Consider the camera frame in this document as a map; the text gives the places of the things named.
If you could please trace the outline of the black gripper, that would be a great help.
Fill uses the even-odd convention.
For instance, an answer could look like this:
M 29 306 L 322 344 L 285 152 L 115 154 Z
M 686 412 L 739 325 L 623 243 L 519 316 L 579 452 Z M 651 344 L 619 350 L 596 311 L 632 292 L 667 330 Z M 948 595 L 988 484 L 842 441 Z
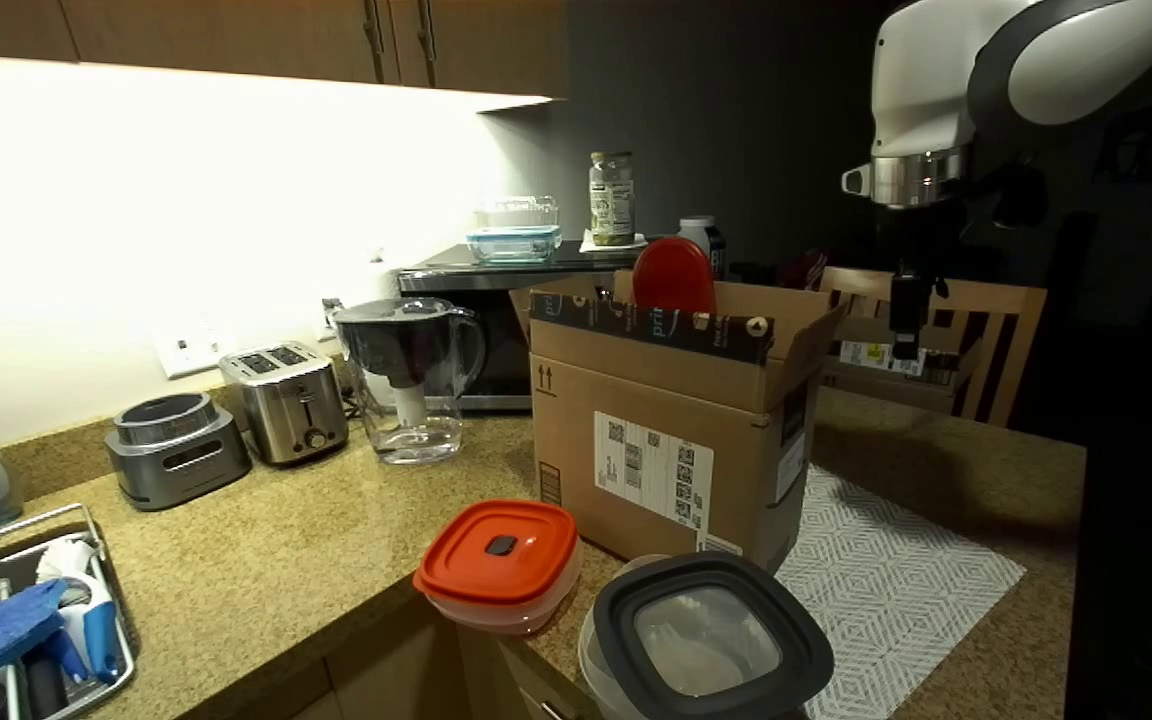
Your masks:
M 927 204 L 903 206 L 884 218 L 884 234 L 898 251 L 888 329 L 898 335 L 894 357 L 920 357 L 920 329 L 927 325 L 927 299 L 943 287 L 943 268 L 959 240 L 965 206 Z

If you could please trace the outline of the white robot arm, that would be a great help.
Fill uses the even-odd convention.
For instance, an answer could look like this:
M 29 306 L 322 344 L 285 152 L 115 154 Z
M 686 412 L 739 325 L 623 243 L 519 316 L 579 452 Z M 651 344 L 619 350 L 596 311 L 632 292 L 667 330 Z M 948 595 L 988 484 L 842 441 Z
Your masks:
M 1152 70 L 1152 0 L 910 0 L 872 41 L 872 144 L 842 175 L 879 206 L 898 240 L 888 329 L 912 360 L 927 299 L 943 292 L 938 246 L 959 230 L 972 144 L 1026 152 L 1130 111 Z

